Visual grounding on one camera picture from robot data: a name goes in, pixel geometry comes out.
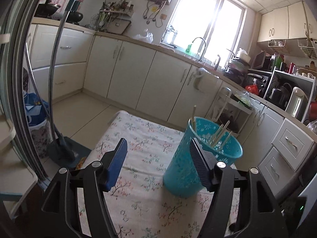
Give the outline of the chopstick lying in basket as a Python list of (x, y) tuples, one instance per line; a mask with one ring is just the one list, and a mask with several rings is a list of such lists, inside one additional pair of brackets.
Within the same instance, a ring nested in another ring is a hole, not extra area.
[(230, 124), (230, 120), (228, 120), (225, 125), (221, 124), (220, 127), (218, 128), (218, 130), (212, 135), (209, 145), (211, 147), (215, 146), (219, 140), (222, 138), (222, 136), (225, 134), (226, 129), (228, 127), (228, 125)]

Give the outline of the white electric kettle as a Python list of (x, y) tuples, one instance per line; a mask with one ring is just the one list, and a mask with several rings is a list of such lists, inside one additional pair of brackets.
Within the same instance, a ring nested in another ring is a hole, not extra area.
[(308, 97), (306, 94), (300, 88), (294, 87), (286, 107), (286, 112), (292, 117), (301, 120), (304, 116), (307, 104)]

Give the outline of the white storage shelf unit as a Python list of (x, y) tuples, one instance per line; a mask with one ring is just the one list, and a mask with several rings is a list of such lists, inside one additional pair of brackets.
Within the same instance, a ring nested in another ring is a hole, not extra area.
[(300, 88), (308, 97), (302, 123), (308, 123), (309, 107), (316, 95), (316, 78), (293, 75), (274, 69), (264, 99), (286, 112), (286, 107), (294, 87)]

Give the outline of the kitchen faucet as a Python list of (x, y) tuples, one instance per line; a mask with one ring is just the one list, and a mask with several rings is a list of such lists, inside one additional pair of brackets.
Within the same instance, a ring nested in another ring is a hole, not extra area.
[(199, 46), (197, 53), (196, 53), (197, 62), (202, 62), (204, 55), (205, 55), (206, 48), (207, 48), (206, 40), (203, 37), (198, 36), (198, 37), (194, 38), (192, 43), (194, 43), (196, 40), (200, 40), (202, 42), (202, 44)]

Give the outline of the white drawer unit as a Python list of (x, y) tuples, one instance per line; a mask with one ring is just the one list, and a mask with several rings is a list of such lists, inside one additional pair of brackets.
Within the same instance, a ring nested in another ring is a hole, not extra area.
[(291, 181), (313, 148), (314, 140), (285, 119), (273, 138), (271, 149), (258, 166), (276, 196)]

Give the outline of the floral tablecloth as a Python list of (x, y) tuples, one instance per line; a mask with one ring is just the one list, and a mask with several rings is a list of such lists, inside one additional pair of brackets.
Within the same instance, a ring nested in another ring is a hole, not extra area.
[(183, 133), (126, 111), (117, 112), (85, 161), (90, 164), (127, 141), (127, 155), (115, 186), (105, 193), (118, 237), (197, 237), (213, 195), (173, 196), (163, 185)]

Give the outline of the wooden chopstick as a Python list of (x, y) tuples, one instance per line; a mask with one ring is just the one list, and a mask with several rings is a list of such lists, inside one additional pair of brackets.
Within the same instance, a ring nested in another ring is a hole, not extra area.
[(193, 112), (192, 112), (192, 115), (191, 115), (191, 124), (192, 124), (192, 128), (193, 128), (193, 130), (195, 132), (197, 131), (196, 119), (195, 119), (196, 109), (197, 109), (197, 105), (194, 105)]

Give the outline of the microwave oven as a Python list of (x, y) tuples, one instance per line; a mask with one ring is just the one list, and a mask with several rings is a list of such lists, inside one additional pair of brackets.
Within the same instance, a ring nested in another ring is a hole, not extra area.
[(262, 71), (271, 71), (272, 70), (272, 55), (268, 55), (266, 51), (262, 51), (257, 54), (251, 64), (251, 69), (262, 70)]

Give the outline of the teal perforated plastic basket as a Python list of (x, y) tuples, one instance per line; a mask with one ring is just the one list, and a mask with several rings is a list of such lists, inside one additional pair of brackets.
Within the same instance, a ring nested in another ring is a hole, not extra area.
[(166, 189), (173, 195), (183, 198), (189, 198), (204, 187), (210, 187), (210, 174), (217, 162), (230, 166), (243, 155), (239, 141), (232, 135), (222, 151), (218, 152), (218, 148), (229, 134), (228, 131), (215, 146), (211, 147), (210, 139), (219, 125), (205, 118), (195, 119), (197, 131), (193, 130), (191, 121), (188, 121), (185, 133), (163, 175)]

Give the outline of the black wok on stove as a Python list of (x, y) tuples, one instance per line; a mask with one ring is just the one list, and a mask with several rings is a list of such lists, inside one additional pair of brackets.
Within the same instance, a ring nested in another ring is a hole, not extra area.
[(52, 3), (52, 0), (46, 0), (45, 3), (39, 3), (34, 16), (40, 18), (51, 18), (57, 10), (60, 9), (60, 5)]

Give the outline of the black toaster oven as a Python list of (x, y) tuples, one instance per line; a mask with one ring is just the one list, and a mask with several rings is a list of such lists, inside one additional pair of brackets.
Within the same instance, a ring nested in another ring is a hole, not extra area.
[(271, 75), (272, 73), (250, 71), (245, 77), (244, 88), (248, 85), (256, 84), (260, 92), (258, 96), (263, 98), (269, 86)]

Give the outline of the black cooking pot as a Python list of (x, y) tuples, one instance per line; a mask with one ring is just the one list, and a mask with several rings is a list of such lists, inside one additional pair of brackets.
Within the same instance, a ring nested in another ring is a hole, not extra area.
[(79, 22), (83, 19), (83, 14), (78, 11), (71, 11), (68, 14), (67, 23), (79, 25)]

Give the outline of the red plastic bag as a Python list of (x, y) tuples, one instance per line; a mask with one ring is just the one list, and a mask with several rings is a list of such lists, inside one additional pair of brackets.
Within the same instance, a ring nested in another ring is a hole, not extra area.
[(258, 86), (256, 84), (252, 84), (252, 85), (248, 85), (245, 87), (245, 89), (247, 90), (247, 92), (252, 93), (254, 95), (259, 95), (259, 89)]

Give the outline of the dustpan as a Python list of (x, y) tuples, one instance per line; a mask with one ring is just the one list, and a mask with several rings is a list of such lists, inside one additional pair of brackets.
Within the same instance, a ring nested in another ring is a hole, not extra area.
[(80, 169), (91, 153), (91, 149), (81, 145), (80, 143), (64, 137), (65, 143), (60, 144), (59, 139), (51, 142), (48, 147), (49, 158), (59, 167), (69, 170)]

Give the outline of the white shelf trolley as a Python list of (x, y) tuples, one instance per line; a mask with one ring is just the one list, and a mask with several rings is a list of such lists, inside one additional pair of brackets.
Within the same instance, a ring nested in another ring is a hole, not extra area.
[(245, 104), (230, 88), (222, 87), (215, 96), (207, 116), (218, 125), (225, 125), (230, 121), (227, 129), (237, 138), (253, 113), (252, 109), (251, 104)]

